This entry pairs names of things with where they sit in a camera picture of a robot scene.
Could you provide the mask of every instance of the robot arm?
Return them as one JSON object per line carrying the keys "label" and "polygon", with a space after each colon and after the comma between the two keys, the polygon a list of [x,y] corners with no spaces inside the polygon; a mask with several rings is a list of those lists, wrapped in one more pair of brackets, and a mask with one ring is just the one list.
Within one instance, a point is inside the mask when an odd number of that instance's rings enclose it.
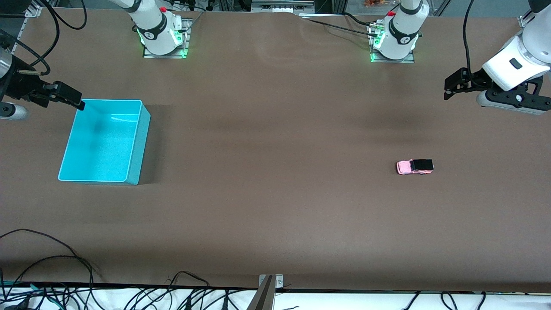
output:
{"label": "robot arm", "polygon": [[[543,76],[551,70],[551,0],[529,0],[533,16],[501,50],[471,77],[461,68],[445,81],[444,100],[457,93],[480,91],[481,106],[542,114],[551,98],[539,95]],[[534,90],[529,92],[529,85]]]}
{"label": "robot arm", "polygon": [[69,85],[55,81],[53,84],[40,79],[33,67],[23,60],[0,48],[0,119],[23,120],[27,117],[27,109],[21,105],[2,102],[5,95],[14,99],[34,102],[44,108],[50,101],[62,102],[84,109],[80,100],[82,94]]}
{"label": "robot arm", "polygon": [[143,45],[155,55],[166,55],[182,45],[182,18],[161,9],[155,0],[110,0],[123,8],[138,27]]}

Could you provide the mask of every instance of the black cable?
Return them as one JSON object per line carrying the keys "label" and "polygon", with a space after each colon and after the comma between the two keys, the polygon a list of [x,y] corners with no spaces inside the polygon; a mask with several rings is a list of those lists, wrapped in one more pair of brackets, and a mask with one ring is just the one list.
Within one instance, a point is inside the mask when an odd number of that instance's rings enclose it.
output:
{"label": "black cable", "polygon": [[12,234],[12,233],[16,233],[16,232],[31,232],[31,233],[35,233],[35,234],[39,234],[41,236],[44,236],[46,238],[49,238],[49,239],[52,239],[54,240],[55,242],[61,244],[62,246],[66,247],[67,249],[69,249],[69,251],[71,251],[71,253],[74,255],[74,256],[78,256],[77,252],[75,252],[75,250],[73,250],[73,248],[71,248],[67,243],[47,234],[47,233],[43,233],[43,232],[39,232],[39,231],[34,231],[32,229],[28,229],[28,228],[18,228],[18,229],[14,229],[12,231],[9,231],[3,235],[0,236],[0,239]]}
{"label": "black cable", "polygon": [[189,271],[185,271],[185,270],[178,271],[178,273],[174,276],[174,278],[172,278],[173,282],[177,282],[177,281],[178,281],[178,277],[180,276],[180,274],[186,274],[186,275],[188,275],[188,276],[194,278],[195,280],[199,280],[199,281],[205,283],[205,284],[207,285],[207,287],[210,286],[210,283],[209,283],[207,280],[201,278],[200,276],[198,276],[198,275],[196,275],[196,274],[193,274],[193,273],[191,273],[191,272],[189,272]]}
{"label": "black cable", "polygon": [[354,30],[354,29],[349,29],[349,28],[345,28],[345,27],[341,27],[341,26],[336,26],[336,25],[332,25],[332,24],[327,24],[327,23],[324,23],[324,22],[320,22],[320,21],[318,21],[318,20],[310,19],[310,18],[307,18],[306,20],[309,20],[309,21],[311,21],[311,22],[313,22],[313,23],[316,23],[316,24],[322,24],[322,25],[325,25],[325,26],[329,26],[329,27],[333,27],[333,28],[337,28],[337,29],[342,29],[342,30],[346,30],[346,31],[353,32],[353,33],[359,33],[359,34],[363,34],[363,35],[367,35],[367,36],[377,36],[376,34],[365,33],[365,32],[357,31],[357,30]]}
{"label": "black cable", "polygon": [[191,303],[191,307],[193,308],[193,306],[195,306],[199,301],[201,301],[201,303],[203,302],[204,298],[206,295],[210,294],[210,293],[213,293],[214,290],[211,290],[207,293],[207,290],[203,290],[203,296],[201,296],[201,298],[199,298],[198,300],[194,301]]}
{"label": "black cable", "polygon": [[419,295],[421,294],[421,291],[417,291],[415,292],[415,295],[413,296],[413,298],[409,301],[409,304],[403,308],[402,310],[409,310],[412,305],[413,305],[413,302],[415,302],[415,300],[417,299],[417,297],[419,297]]}
{"label": "black cable", "polygon": [[[46,58],[46,56],[48,56],[50,52],[56,47],[57,42],[60,39],[60,24],[57,21],[56,11],[54,11],[53,8],[48,4],[47,0],[40,0],[40,2],[42,2],[42,4],[44,4],[48,12],[50,12],[50,15],[52,15],[52,18],[53,18],[53,23],[56,25],[56,37],[53,39],[52,45],[50,45],[50,47],[48,47],[48,49],[44,52],[44,54],[42,54],[42,58]],[[31,66],[35,66],[37,63],[39,63],[39,60],[32,62]]]}
{"label": "black cable", "polygon": [[84,258],[82,257],[79,257],[79,256],[75,256],[75,255],[53,255],[53,256],[48,256],[46,258],[42,258],[34,263],[32,263],[30,266],[28,266],[27,268],[25,268],[25,270],[23,270],[23,272],[21,272],[21,274],[19,274],[19,276],[17,276],[17,278],[15,279],[14,281],[14,285],[12,285],[10,287],[10,289],[8,290],[8,295],[10,294],[10,292],[12,291],[12,289],[14,288],[15,286],[15,283],[21,279],[26,273],[27,271],[29,271],[32,267],[34,267],[35,265],[43,262],[43,261],[46,261],[46,260],[50,260],[50,259],[54,259],[54,258],[74,258],[74,259],[77,259],[81,264],[83,264],[86,269],[90,272],[90,285],[93,285],[93,275],[92,275],[92,269],[91,269],[91,266],[89,265],[90,263],[88,261],[86,261]]}
{"label": "black cable", "polygon": [[[144,288],[144,289],[140,290],[137,294],[135,294],[134,297],[132,297],[132,298],[128,301],[128,303],[127,303],[126,306],[125,306],[125,309],[126,309],[126,307],[130,304],[130,302],[131,302],[134,298],[136,298],[136,302],[134,303],[134,306],[130,307],[130,309],[129,309],[129,310],[135,310],[136,307],[138,307],[138,304],[139,304],[144,298],[149,297],[149,294],[151,294],[151,293],[157,291],[158,288],[154,288],[154,289],[152,289],[152,290],[149,291],[149,292],[146,292],[147,290],[148,290],[148,288]],[[163,297],[164,297],[168,292],[169,292],[169,289],[167,289],[167,291],[166,291],[164,294],[161,294],[160,296],[163,296]],[[150,298],[150,300],[151,300],[152,302],[149,303],[147,306],[145,306],[143,309],[146,309],[147,307],[151,306],[151,305],[154,303],[154,300],[152,300],[151,298]]]}
{"label": "black cable", "polygon": [[53,286],[50,285],[50,289],[52,290],[52,295],[53,295],[53,297],[55,298],[55,301],[57,302],[58,305],[61,305],[61,307],[62,307],[62,309],[60,309],[60,310],[67,310],[67,307],[63,306],[63,304],[61,303],[60,299],[57,298],[57,292],[56,292],[56,290],[53,288]]}
{"label": "black cable", "polygon": [[4,297],[4,300],[6,300],[8,297],[6,296],[6,286],[4,286],[4,271],[2,271],[2,267],[0,267],[0,286],[2,287],[2,295]]}
{"label": "black cable", "polygon": [[230,296],[228,296],[228,301],[231,303],[232,306],[234,306],[235,310],[239,310],[239,308],[234,304],[234,302],[231,300]]}
{"label": "black cable", "polygon": [[465,12],[465,19],[463,20],[463,45],[465,46],[465,57],[467,58],[467,74],[469,75],[469,79],[474,86],[481,87],[479,84],[477,84],[477,82],[473,80],[473,73],[471,71],[471,54],[469,52],[469,44],[467,43],[467,19],[469,18],[469,12],[471,11],[473,3],[474,0],[471,0],[469,6],[467,7],[467,11]]}
{"label": "black cable", "polygon": [[29,53],[31,53],[33,56],[36,57],[37,59],[37,63],[38,62],[42,62],[42,64],[44,64],[44,67],[46,67],[46,71],[43,71],[43,72],[40,72],[40,75],[41,76],[46,76],[48,74],[50,74],[51,70],[50,70],[50,66],[48,65],[48,63],[44,60],[44,57],[43,56],[40,56],[38,55],[37,52],[35,52],[33,49],[31,49],[30,47],[28,47],[26,44],[24,44],[23,42],[19,41],[17,38],[15,38],[13,35],[5,32],[3,29],[0,29],[0,32],[3,34],[3,35],[6,35],[8,37],[10,37],[14,42],[16,42],[17,44],[21,45],[24,49],[26,49]]}
{"label": "black cable", "polygon": [[42,295],[42,299],[40,300],[40,302],[36,306],[36,308],[35,308],[36,310],[40,310],[40,306],[42,306],[42,303],[44,302],[44,299],[46,299],[46,289],[44,289],[44,294]]}
{"label": "black cable", "polygon": [[344,12],[344,13],[342,13],[342,15],[352,18],[356,23],[358,23],[360,25],[369,26],[369,23],[362,22],[361,20],[357,19],[356,16],[354,16],[354,15],[348,13],[348,12]]}
{"label": "black cable", "polygon": [[195,297],[199,296],[199,294],[201,294],[201,290],[193,289],[191,293],[186,297],[186,299],[184,299],[184,301],[176,308],[176,310],[191,310],[191,302]]}
{"label": "black cable", "polygon": [[229,310],[228,308],[228,302],[230,300],[230,297],[228,296],[229,290],[225,290],[226,295],[224,295],[224,302],[222,303],[222,310]]}
{"label": "black cable", "polygon": [[[157,288],[153,289],[152,291],[150,291],[150,292],[148,292],[148,293],[145,293],[144,297],[140,298],[139,300],[136,300],[136,304],[135,304],[132,308],[130,308],[130,309],[131,309],[131,310],[135,310],[135,309],[136,309],[136,306],[138,306],[138,303],[139,303],[142,299],[144,299],[144,298],[146,298],[146,297],[149,297],[149,294],[151,294],[152,292],[154,292],[154,291],[156,291],[156,290],[157,290]],[[150,306],[155,307],[155,305],[154,305],[155,302],[162,300],[163,298],[165,298],[165,296],[166,296],[167,294],[168,294],[168,295],[172,295],[172,292],[174,292],[175,290],[176,290],[176,288],[173,288],[172,290],[170,290],[170,289],[167,288],[167,289],[166,289],[166,292],[164,292],[164,293],[162,293],[161,295],[157,296],[155,299],[151,299],[151,298],[150,298],[151,302],[150,302],[149,304],[147,304],[145,307],[143,307],[142,310],[145,310],[145,309],[149,308]]]}
{"label": "black cable", "polygon": [[[84,5],[84,0],[80,0],[80,2],[82,3],[82,10],[84,11],[84,21],[82,22],[82,25],[76,27],[76,26],[72,26],[72,25],[69,25],[55,10],[53,11],[54,14],[57,16],[57,18],[63,23],[65,24],[65,26],[71,28],[71,29],[74,29],[74,30],[80,30],[82,28],[84,28],[86,26],[86,23],[88,22],[88,13],[86,12],[86,5]],[[48,1],[46,1],[46,3],[44,3],[46,6],[50,6],[50,4],[48,3]]]}
{"label": "black cable", "polygon": [[[80,301],[82,301],[82,303],[84,304],[85,301],[82,299],[82,297],[77,293],[77,292],[73,292],[75,295],[77,295],[78,299],[80,299]],[[101,310],[106,310],[104,307],[102,307],[100,305],[100,303],[96,300],[96,297],[94,296],[94,294],[91,295],[92,296],[92,299],[94,300],[94,302],[98,305],[98,307],[101,309]]]}
{"label": "black cable", "polygon": [[227,294],[224,294],[223,296],[216,298],[213,302],[211,302],[211,303],[208,304],[206,307],[204,307],[203,310],[207,310],[210,306],[212,306],[213,304],[215,304],[217,301],[219,301],[220,299],[224,298],[225,296],[229,296],[229,295],[231,295],[231,294],[239,293],[239,292],[246,291],[246,290],[248,290],[248,288],[242,288],[242,289],[240,289],[240,290],[236,290],[236,291],[233,291],[233,292],[229,292],[229,293],[227,293]]}
{"label": "black cable", "polygon": [[[451,302],[453,303],[453,309],[450,306],[448,306],[448,304],[444,300],[444,294],[450,297]],[[440,300],[442,300],[442,303],[444,304],[444,306],[446,306],[446,308],[448,308],[448,310],[457,310],[457,304],[455,304],[455,300],[453,299],[453,296],[451,296],[450,292],[445,292],[445,291],[440,292]]]}
{"label": "black cable", "polygon": [[480,310],[482,308],[482,305],[484,304],[485,300],[486,300],[486,292],[482,292],[482,299],[478,303],[477,310]]}

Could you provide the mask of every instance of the metal mounting plate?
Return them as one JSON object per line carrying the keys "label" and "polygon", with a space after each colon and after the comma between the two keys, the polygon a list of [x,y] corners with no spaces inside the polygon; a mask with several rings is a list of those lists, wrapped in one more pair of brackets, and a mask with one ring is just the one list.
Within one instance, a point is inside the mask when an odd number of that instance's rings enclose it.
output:
{"label": "metal mounting plate", "polygon": [[[264,281],[264,278],[268,275],[260,275],[258,277],[258,286],[262,284],[262,281]],[[275,287],[276,288],[282,288],[283,287],[283,275],[275,275]]]}

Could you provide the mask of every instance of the power cord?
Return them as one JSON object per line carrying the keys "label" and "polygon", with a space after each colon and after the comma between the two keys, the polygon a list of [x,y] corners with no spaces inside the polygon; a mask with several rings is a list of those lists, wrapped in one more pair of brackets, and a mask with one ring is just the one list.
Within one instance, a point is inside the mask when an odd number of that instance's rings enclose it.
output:
{"label": "power cord", "polygon": [[369,26],[369,23],[362,22],[361,20],[357,19],[356,16],[354,16],[354,15],[348,13],[348,12],[344,12],[344,13],[342,13],[342,15],[352,18],[356,23],[358,23],[360,25]]}
{"label": "power cord", "polygon": [[[50,47],[48,47],[48,49],[44,52],[44,54],[42,54],[42,58],[46,58],[46,56],[48,56],[50,54],[50,52],[56,47],[57,42],[60,39],[60,24],[57,21],[56,11],[53,10],[52,6],[47,2],[47,0],[39,0],[39,1],[42,4],[44,4],[44,6],[48,10],[48,12],[50,12],[50,15],[52,15],[52,18],[53,18],[53,23],[56,25],[56,36],[53,39],[53,42],[50,45]],[[34,67],[39,62],[40,62],[40,60],[36,60],[36,61],[32,62],[31,67]]]}
{"label": "power cord", "polygon": [[419,297],[420,294],[421,294],[421,291],[415,292],[415,295],[414,295],[413,298],[409,301],[409,304],[408,304],[405,308],[403,308],[402,310],[409,310],[409,309],[412,307],[412,305],[413,305],[413,303],[415,302],[415,300],[417,299],[417,297]]}
{"label": "power cord", "polygon": [[473,80],[473,73],[471,71],[471,54],[469,52],[469,44],[467,43],[467,19],[469,18],[469,13],[471,12],[471,7],[473,6],[474,0],[471,0],[467,11],[465,12],[465,19],[463,20],[463,45],[465,46],[465,57],[467,58],[467,74],[469,79],[474,86],[481,87],[477,82]]}
{"label": "power cord", "polygon": [[[448,304],[444,300],[444,294],[450,297],[451,302],[453,304],[453,309],[450,306],[448,306]],[[453,296],[451,296],[450,292],[445,292],[445,291],[440,292],[440,300],[442,300],[442,303],[444,304],[444,306],[446,306],[446,308],[448,308],[448,310],[457,310],[457,304],[455,304],[455,300],[453,299]]]}
{"label": "power cord", "polygon": [[310,19],[310,18],[307,18],[306,20],[309,20],[309,21],[311,21],[313,23],[316,23],[316,24],[322,24],[322,25],[325,25],[325,26],[329,26],[329,27],[333,27],[333,28],[337,28],[337,29],[342,29],[342,30],[346,30],[346,31],[349,31],[349,32],[353,32],[353,33],[363,34],[363,35],[366,35],[366,36],[376,36],[376,34],[365,33],[365,32],[357,31],[357,30],[350,29],[350,28],[345,28],[345,27],[341,27],[341,26],[337,26],[337,25],[332,25],[332,24],[320,22],[318,20],[313,20],[313,19]]}
{"label": "power cord", "polygon": [[46,261],[46,260],[51,260],[51,259],[58,259],[58,258],[71,258],[71,259],[76,259],[77,261],[79,261],[87,270],[88,270],[88,273],[90,275],[89,277],[89,287],[90,287],[90,290],[89,290],[89,293],[88,293],[88,296],[86,297],[86,302],[84,304],[84,310],[87,309],[88,307],[88,300],[90,298],[90,296],[93,294],[92,293],[92,288],[94,286],[94,275],[93,275],[93,271],[94,271],[94,268],[92,267],[92,265],[90,264],[90,262],[88,262],[86,259],[82,258],[81,256],[79,256],[77,254],[77,252],[72,248],[70,247],[67,243],[47,234],[47,233],[43,233],[43,232],[39,232],[39,231],[35,231],[35,230],[32,230],[32,229],[27,229],[27,228],[19,228],[19,229],[14,229],[12,231],[9,231],[3,235],[0,236],[0,239],[12,234],[12,233],[15,233],[15,232],[20,232],[20,231],[25,231],[25,232],[30,232],[30,233],[34,233],[34,234],[38,234],[38,235],[41,235],[41,236],[44,236],[44,237],[47,237],[49,239],[52,239],[54,241],[56,241],[57,243],[61,244],[62,246],[64,246],[65,248],[67,248],[72,255],[53,255],[53,256],[48,256],[46,258],[42,258],[34,263],[32,263],[31,265],[29,265],[25,270],[23,270],[23,272],[21,272],[21,274],[19,274],[19,276],[17,276],[17,278],[15,278],[15,280],[13,281],[13,284],[12,286],[10,287],[10,289],[8,290],[8,293],[7,295],[10,295],[12,289],[15,287],[17,281],[19,281],[21,278],[23,278],[23,276],[30,270],[32,269],[34,266],[36,266],[37,264],[43,262],[43,261]]}
{"label": "power cord", "polygon": [[[69,25],[63,18],[61,18],[61,16],[54,10],[54,14],[57,16],[57,18],[63,23],[65,24],[65,26],[71,28],[71,29],[74,29],[74,30],[80,30],[84,27],[86,27],[86,23],[88,22],[88,12],[86,12],[86,5],[84,4],[84,0],[80,0],[80,2],[82,3],[82,10],[84,11],[84,21],[82,22],[82,25],[80,26],[72,26],[72,25]],[[50,4],[48,3],[48,1],[46,2],[43,2],[46,6],[49,6]]]}
{"label": "power cord", "polygon": [[484,304],[485,300],[486,300],[486,292],[482,292],[482,299],[478,303],[477,310],[480,310],[482,308],[482,305]]}
{"label": "power cord", "polygon": [[220,299],[224,298],[225,296],[229,296],[231,294],[235,294],[235,293],[239,293],[239,292],[242,292],[242,291],[246,291],[248,290],[247,288],[242,288],[240,290],[236,290],[236,291],[233,291],[233,292],[229,292],[227,294],[225,294],[224,296],[221,296],[221,297],[218,297],[216,298],[213,302],[211,302],[210,304],[208,304],[206,307],[203,308],[203,310],[207,310],[210,306],[212,306],[213,304],[215,304],[217,301],[219,301]]}
{"label": "power cord", "polygon": [[239,310],[239,308],[234,304],[234,302],[231,300],[230,296],[228,296],[228,301],[231,303],[231,305],[235,308],[235,310]]}
{"label": "power cord", "polygon": [[230,300],[229,290],[226,290],[226,295],[224,295],[224,302],[222,303],[222,310],[228,310],[228,302]]}
{"label": "power cord", "polygon": [[2,35],[6,36],[8,39],[12,40],[13,42],[21,45],[22,48],[26,49],[29,53],[31,53],[33,56],[36,57],[36,63],[38,62],[41,62],[44,67],[46,67],[46,71],[43,71],[43,72],[40,72],[40,75],[41,76],[46,76],[48,74],[50,74],[51,70],[50,70],[50,66],[48,65],[48,63],[44,60],[44,57],[43,56],[40,56],[38,55],[37,52],[35,52],[33,49],[31,49],[30,47],[28,47],[26,44],[24,44],[23,42],[19,41],[17,38],[15,38],[13,35],[5,32],[3,29],[0,29],[0,33],[2,33]]}

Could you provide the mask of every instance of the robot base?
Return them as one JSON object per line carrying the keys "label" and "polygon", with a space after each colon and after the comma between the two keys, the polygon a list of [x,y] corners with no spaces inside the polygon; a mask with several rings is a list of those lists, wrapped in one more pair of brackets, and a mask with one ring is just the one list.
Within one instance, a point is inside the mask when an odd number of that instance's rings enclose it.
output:
{"label": "robot base", "polygon": [[[370,26],[367,27],[368,33],[377,33],[376,28],[372,28]],[[415,59],[413,57],[413,51],[409,52],[408,56],[402,58],[402,59],[390,59],[381,54],[380,51],[375,49],[373,47],[373,44],[375,43],[375,40],[378,40],[378,37],[369,37],[369,49],[371,50],[370,56],[371,56],[371,62],[389,62],[389,63],[415,63]]]}
{"label": "robot base", "polygon": [[190,37],[191,37],[191,24],[193,22],[192,18],[182,18],[182,24],[181,29],[183,30],[182,33],[179,35],[182,36],[182,44],[174,49],[174,51],[166,54],[166,55],[156,55],[151,53],[148,49],[143,49],[143,57],[144,58],[164,58],[164,59],[182,59],[187,58],[187,50],[190,47]]}

